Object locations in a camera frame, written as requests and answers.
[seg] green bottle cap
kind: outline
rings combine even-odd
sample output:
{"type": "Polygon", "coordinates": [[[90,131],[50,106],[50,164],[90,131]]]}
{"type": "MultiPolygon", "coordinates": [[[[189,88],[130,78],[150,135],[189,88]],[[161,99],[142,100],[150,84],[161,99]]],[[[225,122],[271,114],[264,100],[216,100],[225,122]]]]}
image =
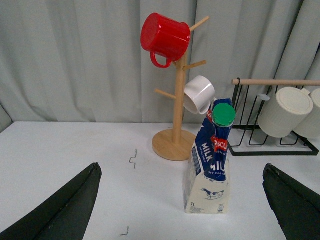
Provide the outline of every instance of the green bottle cap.
{"type": "Polygon", "coordinates": [[[235,109],[227,103],[220,103],[213,109],[213,120],[218,125],[229,126],[235,118],[235,109]]]}

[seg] round wooden base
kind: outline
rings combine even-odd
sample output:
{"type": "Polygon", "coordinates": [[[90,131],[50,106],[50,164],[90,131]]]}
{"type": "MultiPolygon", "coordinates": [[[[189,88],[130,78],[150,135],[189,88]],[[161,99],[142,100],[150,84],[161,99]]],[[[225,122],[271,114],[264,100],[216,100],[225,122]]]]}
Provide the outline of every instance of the round wooden base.
{"type": "Polygon", "coordinates": [[[152,139],[154,152],[160,157],[171,161],[188,160],[196,136],[188,131],[182,130],[179,143],[173,143],[172,136],[172,129],[158,132],[152,139]]]}

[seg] milk carton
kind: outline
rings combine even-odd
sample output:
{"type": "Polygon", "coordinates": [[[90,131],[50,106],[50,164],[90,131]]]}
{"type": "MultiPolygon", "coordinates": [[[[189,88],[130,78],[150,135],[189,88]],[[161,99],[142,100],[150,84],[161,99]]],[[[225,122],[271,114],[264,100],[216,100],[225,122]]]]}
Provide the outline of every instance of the milk carton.
{"type": "Polygon", "coordinates": [[[216,100],[210,107],[192,146],[183,179],[186,213],[220,214],[228,211],[227,139],[235,116],[230,99],[216,100]]]}

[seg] white mug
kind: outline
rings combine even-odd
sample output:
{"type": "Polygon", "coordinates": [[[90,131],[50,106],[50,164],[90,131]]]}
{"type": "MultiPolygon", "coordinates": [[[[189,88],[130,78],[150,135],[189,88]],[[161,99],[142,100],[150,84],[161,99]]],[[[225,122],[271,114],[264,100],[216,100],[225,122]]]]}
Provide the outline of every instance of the white mug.
{"type": "Polygon", "coordinates": [[[310,95],[313,101],[312,112],[294,129],[302,137],[315,139],[320,137],[320,88],[310,95]]]}
{"type": "Polygon", "coordinates": [[[216,91],[204,76],[196,76],[184,88],[184,107],[193,114],[206,114],[216,91]]]}
{"type": "Polygon", "coordinates": [[[314,104],[306,89],[284,87],[266,102],[258,117],[262,131],[274,138],[290,134],[312,111],[314,104]]]}

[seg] red handle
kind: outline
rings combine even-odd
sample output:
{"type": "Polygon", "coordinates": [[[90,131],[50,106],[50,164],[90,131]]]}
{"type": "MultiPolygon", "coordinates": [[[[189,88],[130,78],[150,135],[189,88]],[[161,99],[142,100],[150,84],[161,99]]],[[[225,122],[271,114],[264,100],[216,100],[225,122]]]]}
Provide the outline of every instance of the red handle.
{"type": "Polygon", "coordinates": [[[157,62],[157,59],[156,59],[156,54],[154,51],[150,52],[150,58],[151,58],[151,62],[153,63],[153,65],[155,65],[156,67],[158,68],[161,68],[161,69],[166,69],[170,66],[171,64],[171,60],[169,58],[166,59],[166,64],[165,65],[161,65],[157,62]]]}

